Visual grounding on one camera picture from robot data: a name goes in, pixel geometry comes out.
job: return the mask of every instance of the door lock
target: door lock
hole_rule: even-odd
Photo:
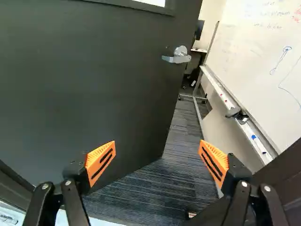
[[[181,64],[190,62],[191,56],[187,54],[187,48],[185,46],[179,46],[174,50],[174,56],[162,56],[162,60],[173,64]]]

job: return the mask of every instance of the floor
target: floor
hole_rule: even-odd
[[[201,114],[208,113],[200,105]],[[85,197],[91,216],[124,225],[171,226],[185,211],[217,200],[214,181],[198,155],[202,134],[191,98],[178,101],[161,159]]]

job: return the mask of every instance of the black door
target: black door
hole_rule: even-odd
[[[58,183],[74,156],[115,140],[101,187],[159,158],[185,68],[161,56],[190,46],[200,5],[2,0],[1,159]]]

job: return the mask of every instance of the marker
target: marker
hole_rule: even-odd
[[[258,139],[258,137],[256,135],[252,135],[251,138],[255,142],[255,144],[257,145],[257,147],[261,150],[261,153],[262,154],[266,154],[267,150],[265,149],[265,147],[261,143],[260,139]]]

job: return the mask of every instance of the white wall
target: white wall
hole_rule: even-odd
[[[222,18],[226,0],[203,0],[198,19],[205,20],[200,41],[196,40],[193,47],[208,50],[215,24]]]

